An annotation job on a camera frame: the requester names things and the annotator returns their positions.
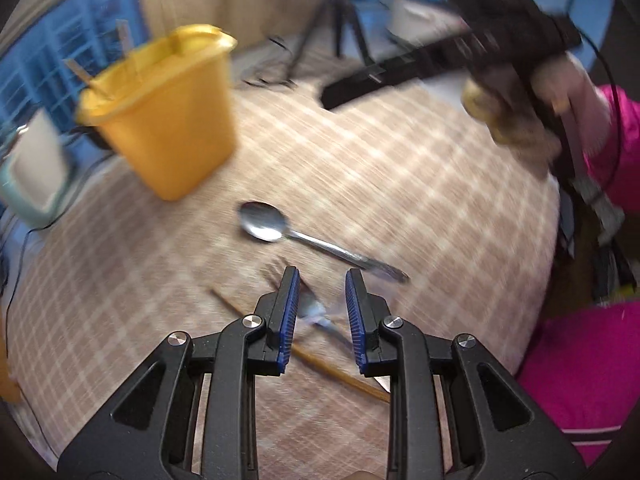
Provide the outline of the metal fork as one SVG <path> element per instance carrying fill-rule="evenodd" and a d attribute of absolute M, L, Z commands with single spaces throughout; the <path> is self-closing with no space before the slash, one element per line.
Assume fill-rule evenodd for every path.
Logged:
<path fill-rule="evenodd" d="M 277 288 L 280 285 L 280 271 L 288 266 L 286 260 L 267 263 L 260 273 L 269 285 Z M 352 341 L 346 337 L 328 315 L 326 307 L 314 291 L 307 285 L 303 278 L 299 278 L 297 316 L 307 324 L 318 328 L 326 335 L 332 337 L 345 350 L 352 351 Z"/>

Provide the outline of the thin wooden chopstick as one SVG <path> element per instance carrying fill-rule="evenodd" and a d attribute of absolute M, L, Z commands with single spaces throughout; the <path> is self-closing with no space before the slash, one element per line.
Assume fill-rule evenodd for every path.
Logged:
<path fill-rule="evenodd" d="M 111 92 L 108 92 L 105 88 L 103 88 L 97 81 L 96 78 L 93 78 L 79 63 L 77 63 L 73 58 L 66 58 L 64 60 L 66 67 L 78 78 L 80 79 L 88 88 L 92 89 L 94 92 L 99 93 L 100 96 L 103 96 L 104 99 L 113 101 L 114 96 Z"/>

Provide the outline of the white electric kettle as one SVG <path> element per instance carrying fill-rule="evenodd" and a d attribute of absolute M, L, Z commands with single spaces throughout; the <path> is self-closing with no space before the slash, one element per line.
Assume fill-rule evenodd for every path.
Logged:
<path fill-rule="evenodd" d="M 32 228 L 58 214 L 76 169 L 44 108 L 29 108 L 21 125 L 2 125 L 1 203 Z"/>

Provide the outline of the checkered table mat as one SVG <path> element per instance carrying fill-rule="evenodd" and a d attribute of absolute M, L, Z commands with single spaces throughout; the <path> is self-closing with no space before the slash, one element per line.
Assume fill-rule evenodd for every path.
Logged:
<path fill-rule="evenodd" d="M 291 91 L 235 92 L 238 149 L 182 200 L 160 200 L 114 157 L 32 237 L 9 290 L 9 363 L 26 396 L 13 414 L 50 465 L 169 333 L 215 333 L 253 310 L 270 266 L 297 266 L 346 330 L 344 263 L 246 236 L 236 208 L 248 200 L 407 273 L 367 285 L 425 333 L 472 333 L 520 366 L 553 259 L 556 184 L 422 84 L 322 110 L 318 90 L 347 69 L 315 55 Z"/>

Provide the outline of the pink jacket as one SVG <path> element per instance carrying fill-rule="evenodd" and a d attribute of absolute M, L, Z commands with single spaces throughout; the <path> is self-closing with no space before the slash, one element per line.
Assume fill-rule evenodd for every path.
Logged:
<path fill-rule="evenodd" d="M 616 169 L 608 197 L 626 214 L 639 215 L 639 104 L 621 88 L 587 84 L 603 100 L 600 145 L 585 154 L 599 183 Z M 639 400 L 639 303 L 587 308 L 541 326 L 518 383 L 556 426 L 574 439 L 592 465 Z"/>

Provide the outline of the yellow plastic utensil holder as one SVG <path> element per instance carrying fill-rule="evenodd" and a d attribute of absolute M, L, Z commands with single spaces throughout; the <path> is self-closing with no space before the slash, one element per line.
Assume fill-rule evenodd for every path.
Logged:
<path fill-rule="evenodd" d="M 76 119 L 95 128 L 162 200 L 191 193 L 233 154 L 235 39 L 181 26 L 108 66 L 80 92 Z"/>

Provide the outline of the metal spoon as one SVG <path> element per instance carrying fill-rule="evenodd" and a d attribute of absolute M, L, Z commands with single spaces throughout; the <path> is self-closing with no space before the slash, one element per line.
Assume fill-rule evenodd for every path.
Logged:
<path fill-rule="evenodd" d="M 251 202 L 242 203 L 238 207 L 240 226 L 251 237 L 264 243 L 275 243 L 279 240 L 295 240 L 314 250 L 324 252 L 346 263 L 356 266 L 361 270 L 373 272 L 385 276 L 389 280 L 400 284 L 410 282 L 409 275 L 404 271 L 391 266 L 381 260 L 351 252 L 337 244 L 320 240 L 291 228 L 288 217 L 267 203 Z"/>

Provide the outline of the wooden chopstick on mat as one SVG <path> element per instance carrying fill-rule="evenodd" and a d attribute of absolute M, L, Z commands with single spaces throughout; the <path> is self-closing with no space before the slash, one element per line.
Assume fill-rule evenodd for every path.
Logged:
<path fill-rule="evenodd" d="M 245 304 L 236 304 L 231 299 L 224 296 L 215 287 L 209 287 L 207 292 L 210 296 L 220 301 L 228 310 L 236 315 L 247 315 L 250 313 L 248 307 Z M 384 403 L 390 403 L 390 394 L 380 387 L 375 387 L 366 382 L 363 379 L 357 379 L 352 375 L 344 372 L 340 368 L 333 364 L 323 361 L 320 356 L 316 356 L 314 353 L 308 351 L 304 346 L 301 346 L 297 342 L 292 345 L 292 356 L 295 356 L 300 362 L 311 370 L 323 375 L 326 378 L 339 382 L 343 386 L 356 390 L 360 393 L 370 396 L 371 398 L 382 401 Z"/>

